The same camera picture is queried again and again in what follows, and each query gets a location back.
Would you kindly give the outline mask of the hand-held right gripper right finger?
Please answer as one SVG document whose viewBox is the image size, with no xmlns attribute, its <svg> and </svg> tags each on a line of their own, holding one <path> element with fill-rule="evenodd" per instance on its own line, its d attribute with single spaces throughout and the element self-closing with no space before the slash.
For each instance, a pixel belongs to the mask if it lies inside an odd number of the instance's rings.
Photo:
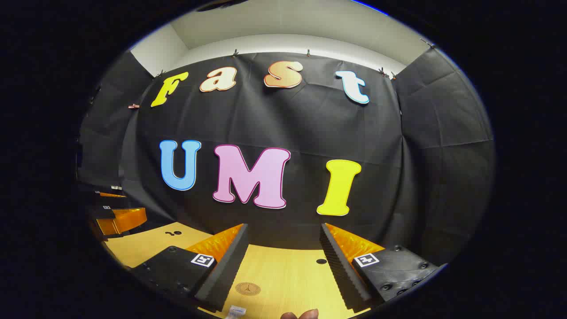
<svg viewBox="0 0 567 319">
<path fill-rule="evenodd" d="M 384 307 L 420 289 L 447 264 L 435 265 L 401 245 L 377 245 L 328 223 L 321 224 L 320 243 L 348 309 Z"/>
</svg>

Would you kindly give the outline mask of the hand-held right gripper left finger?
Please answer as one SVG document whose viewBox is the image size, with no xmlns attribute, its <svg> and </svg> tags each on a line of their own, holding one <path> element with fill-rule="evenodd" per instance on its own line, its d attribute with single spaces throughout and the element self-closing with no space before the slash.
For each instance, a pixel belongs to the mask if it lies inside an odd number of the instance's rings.
<svg viewBox="0 0 567 319">
<path fill-rule="evenodd" d="M 169 246 L 130 273 L 178 305 L 221 311 L 248 246 L 249 226 L 239 224 L 185 249 Z"/>
</svg>

